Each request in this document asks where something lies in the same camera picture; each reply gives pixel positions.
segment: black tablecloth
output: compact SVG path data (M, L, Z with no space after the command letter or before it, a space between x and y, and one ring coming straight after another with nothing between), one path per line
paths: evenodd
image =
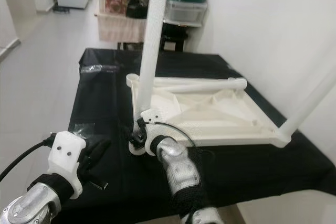
M111 147L95 175L109 182L105 191L85 185L77 200L69 201L60 223L138 222L175 214L170 205L166 175L155 157L133 156L120 129L133 123L131 90L126 75L140 71L141 53L86 49L80 70L91 65L108 71L81 73L69 131L94 123L94 134L111 140ZM163 52L156 76L241 77L218 55ZM246 92L278 126L285 118L251 85ZM316 189L336 195L334 165L301 133L285 148L272 145L207 147L215 159L203 156L203 184L214 206Z

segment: vertical white pole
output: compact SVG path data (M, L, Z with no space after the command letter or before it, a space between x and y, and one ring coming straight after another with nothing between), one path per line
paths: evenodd
M304 122L335 84L336 66L331 69L309 97L301 104L299 109L279 128L280 132L285 136L292 136L295 130Z
M148 110L151 105L165 7L166 0L149 1L134 122L140 118L140 113Z

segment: floor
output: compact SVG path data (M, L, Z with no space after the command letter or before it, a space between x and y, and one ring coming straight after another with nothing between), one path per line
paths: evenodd
M17 37L21 42L25 41L34 31L35 27L43 20L45 14L37 13L30 17L13 17Z
M0 170L50 132L67 130L85 48L117 47L99 41L96 5L91 0L85 10L40 15L20 25L22 44L0 64ZM0 184L0 209L47 170L48 153L46 147L35 151L7 175ZM223 219L244 223L235 208L220 209ZM179 218L142 223L179 223Z

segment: metal bracket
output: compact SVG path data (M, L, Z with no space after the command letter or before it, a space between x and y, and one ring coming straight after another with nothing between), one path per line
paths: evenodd
M172 195L200 184L201 178L195 164L188 157L187 148L173 138L162 140L156 148L156 155L167 172Z
M181 223L185 224L189 215L186 215ZM203 208L197 210L193 214L192 224L224 224L221 217L219 216L218 210L214 207Z

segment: clear plastic container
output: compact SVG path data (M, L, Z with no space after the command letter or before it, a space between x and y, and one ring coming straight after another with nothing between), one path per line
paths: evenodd
M167 0L164 21L173 25L201 27L207 3Z

